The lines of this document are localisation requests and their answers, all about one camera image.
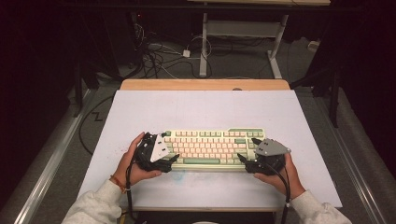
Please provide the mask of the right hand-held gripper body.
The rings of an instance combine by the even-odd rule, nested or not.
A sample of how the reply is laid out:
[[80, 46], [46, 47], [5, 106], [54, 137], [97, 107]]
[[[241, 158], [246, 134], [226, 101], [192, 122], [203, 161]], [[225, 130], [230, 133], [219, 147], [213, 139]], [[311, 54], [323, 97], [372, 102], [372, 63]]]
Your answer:
[[248, 173], [260, 173], [264, 175], [276, 175], [285, 166], [284, 155], [290, 153], [290, 149], [273, 139], [264, 139], [255, 147], [256, 158], [247, 160], [245, 168]]

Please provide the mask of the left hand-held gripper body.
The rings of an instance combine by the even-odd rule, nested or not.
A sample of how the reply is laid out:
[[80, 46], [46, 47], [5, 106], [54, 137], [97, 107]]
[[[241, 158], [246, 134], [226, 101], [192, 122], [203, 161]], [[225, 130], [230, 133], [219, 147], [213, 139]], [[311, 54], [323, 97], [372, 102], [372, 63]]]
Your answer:
[[169, 154], [163, 135], [145, 133], [143, 139], [134, 152], [134, 161], [145, 171], [158, 170], [168, 173], [172, 170], [172, 161], [165, 160], [164, 157]]

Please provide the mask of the cream and green mechanical keyboard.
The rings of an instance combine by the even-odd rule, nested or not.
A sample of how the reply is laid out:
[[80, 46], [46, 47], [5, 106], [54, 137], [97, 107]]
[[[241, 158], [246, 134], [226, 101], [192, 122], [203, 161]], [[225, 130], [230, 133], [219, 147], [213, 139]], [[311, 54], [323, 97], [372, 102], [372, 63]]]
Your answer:
[[168, 130], [164, 142], [169, 148], [166, 159], [178, 155], [174, 170], [243, 171], [242, 155], [249, 161], [256, 158], [252, 138], [263, 140], [262, 128], [230, 128], [228, 130]]

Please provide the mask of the person's right hand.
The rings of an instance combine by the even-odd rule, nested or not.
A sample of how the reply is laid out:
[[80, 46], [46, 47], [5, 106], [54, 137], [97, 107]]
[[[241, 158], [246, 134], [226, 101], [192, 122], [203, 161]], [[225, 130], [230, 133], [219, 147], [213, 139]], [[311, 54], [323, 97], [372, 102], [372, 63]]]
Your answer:
[[285, 182], [289, 185], [289, 189], [287, 189], [282, 181], [282, 179], [278, 176], [274, 175], [264, 175], [260, 173], [255, 173], [253, 176], [263, 183], [269, 184], [276, 188], [280, 193], [286, 195], [290, 194], [290, 198], [293, 200], [299, 197], [301, 194], [306, 192], [306, 189], [303, 187], [300, 178], [298, 176], [297, 169], [292, 161], [291, 155], [285, 154], [285, 167], [281, 170], [280, 174], [285, 180]]

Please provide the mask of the person's left hand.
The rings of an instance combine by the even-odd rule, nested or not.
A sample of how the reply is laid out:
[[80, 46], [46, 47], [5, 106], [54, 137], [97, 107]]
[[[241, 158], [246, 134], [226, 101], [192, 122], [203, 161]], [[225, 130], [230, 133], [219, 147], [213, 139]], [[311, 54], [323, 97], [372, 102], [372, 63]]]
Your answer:
[[133, 164], [130, 174], [127, 175], [127, 169], [131, 164], [134, 151], [137, 148], [138, 143], [142, 140], [143, 136], [144, 133], [141, 133], [132, 141], [128, 151], [122, 155], [116, 171], [110, 177], [110, 181], [119, 187], [126, 188], [127, 182], [130, 182], [131, 185], [134, 185], [141, 180], [151, 179], [162, 174], [162, 172], [158, 170], [150, 172], [142, 170], [137, 164]]

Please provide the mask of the white table mat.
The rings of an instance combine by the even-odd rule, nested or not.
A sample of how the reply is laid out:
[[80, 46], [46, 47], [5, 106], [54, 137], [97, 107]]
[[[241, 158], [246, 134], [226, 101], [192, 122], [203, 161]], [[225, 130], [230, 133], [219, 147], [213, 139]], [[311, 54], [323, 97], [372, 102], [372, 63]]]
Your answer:
[[[118, 91], [80, 190], [98, 189], [142, 132], [262, 128], [290, 148], [303, 185], [341, 206], [294, 91]], [[172, 170], [132, 187], [136, 210], [276, 211], [285, 198], [246, 171]]]

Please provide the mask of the wooden table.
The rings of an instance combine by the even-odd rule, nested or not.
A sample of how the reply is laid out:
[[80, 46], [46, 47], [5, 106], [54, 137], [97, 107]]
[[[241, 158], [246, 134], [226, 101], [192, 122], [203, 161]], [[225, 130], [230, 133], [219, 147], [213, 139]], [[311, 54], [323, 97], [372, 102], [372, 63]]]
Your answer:
[[[142, 132], [262, 128], [289, 135], [296, 101], [281, 80], [126, 80], [110, 108], [103, 139], [122, 147]], [[243, 171], [174, 170], [132, 188], [137, 211], [271, 212], [284, 198]]]

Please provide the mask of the black metal stand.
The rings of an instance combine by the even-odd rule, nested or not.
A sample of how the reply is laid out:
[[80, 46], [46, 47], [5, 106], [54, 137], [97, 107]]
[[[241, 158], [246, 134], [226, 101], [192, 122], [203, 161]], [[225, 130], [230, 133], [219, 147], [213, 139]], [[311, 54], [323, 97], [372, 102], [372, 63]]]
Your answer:
[[340, 72], [341, 68], [338, 66], [325, 67], [312, 75], [305, 76], [290, 83], [290, 88], [292, 90], [300, 86], [307, 86], [311, 83], [313, 86], [312, 93], [315, 97], [322, 97], [326, 93], [330, 94], [329, 119], [334, 128], [338, 127], [337, 107], [340, 87]]
[[77, 117], [83, 107], [82, 83], [85, 83], [88, 89], [97, 90], [99, 88], [99, 82], [92, 67], [89, 64], [86, 65], [82, 61], [76, 61], [75, 63], [74, 78], [76, 102], [74, 116]]

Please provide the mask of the white-legged desk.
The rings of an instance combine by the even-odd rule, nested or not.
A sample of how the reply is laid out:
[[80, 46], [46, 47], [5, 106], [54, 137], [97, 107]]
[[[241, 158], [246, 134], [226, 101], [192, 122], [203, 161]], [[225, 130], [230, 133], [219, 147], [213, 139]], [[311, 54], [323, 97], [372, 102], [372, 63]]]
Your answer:
[[[241, 7], [282, 7], [285, 9], [296, 9], [308, 7], [319, 9], [328, 7], [331, 0], [189, 0], [197, 3], [199, 7], [230, 7], [240, 5]], [[273, 48], [266, 52], [267, 61], [270, 65], [274, 78], [281, 79], [281, 73], [276, 61], [276, 54], [281, 39], [287, 26], [289, 13], [283, 13], [279, 21], [247, 21], [234, 19], [209, 19], [208, 13], [203, 13], [202, 39], [200, 53], [199, 77], [208, 77], [208, 56], [211, 44], [208, 36], [237, 36], [237, 37], [269, 37], [275, 40]]]

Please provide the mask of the grey metal floor rail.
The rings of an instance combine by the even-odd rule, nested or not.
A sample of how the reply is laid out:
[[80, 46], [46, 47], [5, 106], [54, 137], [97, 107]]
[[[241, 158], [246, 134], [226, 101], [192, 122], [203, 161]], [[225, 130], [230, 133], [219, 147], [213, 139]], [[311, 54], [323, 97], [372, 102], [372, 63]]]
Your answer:
[[82, 107], [74, 105], [73, 109], [66, 112], [29, 166], [13, 193], [13, 202], [17, 203], [17, 215], [11, 219], [12, 224], [30, 224], [33, 220], [95, 94], [96, 90], [83, 92]]
[[380, 211], [377, 202], [375, 201], [374, 194], [372, 193], [370, 187], [363, 178], [363, 175], [359, 171], [357, 163], [353, 159], [345, 140], [343, 139], [339, 130], [333, 126], [332, 121], [328, 116], [328, 109], [327, 106], [325, 105], [325, 102], [320, 98], [316, 98], [315, 101], [318, 105], [320, 113], [322, 114], [322, 116], [326, 120], [327, 125], [330, 127], [332, 131], [332, 136], [335, 138], [337, 142], [338, 151], [341, 160], [346, 166], [346, 171], [348, 172], [348, 175], [351, 178], [355, 190], [357, 191], [360, 201], [364, 206], [364, 209], [368, 214], [371, 222], [373, 224], [388, 224], [382, 212]]

